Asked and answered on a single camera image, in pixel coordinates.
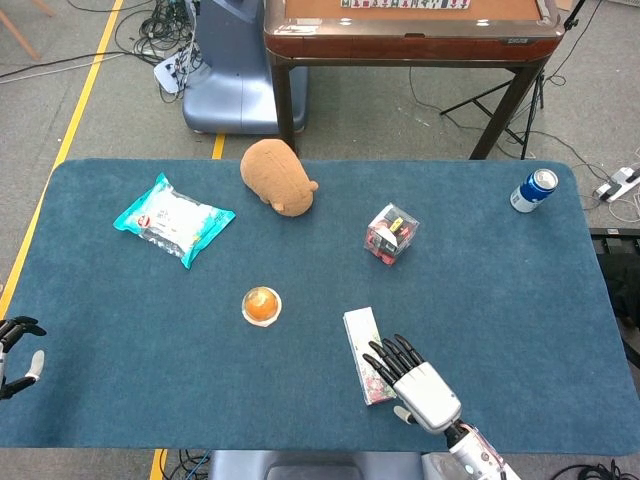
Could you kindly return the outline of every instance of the small plastic box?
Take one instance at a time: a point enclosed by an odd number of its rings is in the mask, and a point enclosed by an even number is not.
[[[411,245],[419,225],[415,218],[390,203],[369,224],[364,248],[387,265],[393,265]]]

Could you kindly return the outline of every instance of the black tripod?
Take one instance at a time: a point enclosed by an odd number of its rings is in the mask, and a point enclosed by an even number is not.
[[[576,7],[573,9],[573,11],[569,14],[567,19],[565,20],[563,24],[565,32],[568,32],[573,27],[578,25],[578,20],[576,19],[576,16],[582,9],[585,1],[586,0],[579,0]],[[454,105],[451,108],[447,108],[446,110],[443,110],[442,112],[440,112],[440,115],[446,115],[447,113],[453,112],[454,110],[457,110],[460,107],[464,107],[465,105],[473,103],[476,107],[482,110],[487,116],[493,117],[493,112],[491,112],[491,110],[489,110],[482,103],[480,103],[480,99],[502,88],[508,87],[510,84],[511,84],[511,80],[501,83],[497,87],[490,88],[489,90],[486,90],[481,94],[476,95],[475,97],[471,97],[470,99],[465,100],[464,102],[458,103],[457,105]],[[504,129],[504,131],[511,138],[513,138],[517,143],[522,145],[520,160],[524,160],[527,155],[527,146],[529,145],[529,136],[531,135],[531,127],[533,125],[533,119],[536,116],[538,101],[540,101],[540,109],[541,110],[544,109],[544,84],[545,84],[545,78],[544,78],[544,69],[543,69],[536,77],[536,80],[533,86],[533,97],[531,99],[531,105],[529,107],[529,117],[527,118],[527,127],[525,128],[524,135],[520,137],[517,133],[515,133],[509,127]]]

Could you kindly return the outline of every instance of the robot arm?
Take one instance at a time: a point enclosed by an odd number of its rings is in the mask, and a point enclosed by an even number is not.
[[[33,385],[40,380],[40,374],[44,367],[44,352],[38,350],[31,359],[31,368],[18,380],[6,383],[4,371],[7,365],[9,350],[22,338],[25,333],[42,336],[46,331],[37,326],[38,321],[30,317],[16,317],[10,320],[0,320],[0,400],[13,397],[16,393]]]
[[[402,349],[386,338],[383,345],[369,343],[386,366],[363,355],[406,405],[396,406],[395,414],[431,434],[444,433],[449,451],[474,480],[520,480],[480,432],[460,419],[460,400],[431,364],[404,337],[395,339]]]

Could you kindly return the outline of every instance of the snack bag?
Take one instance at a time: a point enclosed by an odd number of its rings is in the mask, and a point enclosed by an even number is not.
[[[176,192],[164,173],[113,223],[180,258],[186,268],[236,214]]]

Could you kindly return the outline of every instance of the blue soda can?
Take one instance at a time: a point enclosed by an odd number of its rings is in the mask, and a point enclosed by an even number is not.
[[[558,177],[547,168],[540,168],[511,194],[511,205],[522,213],[535,210],[558,186]]]

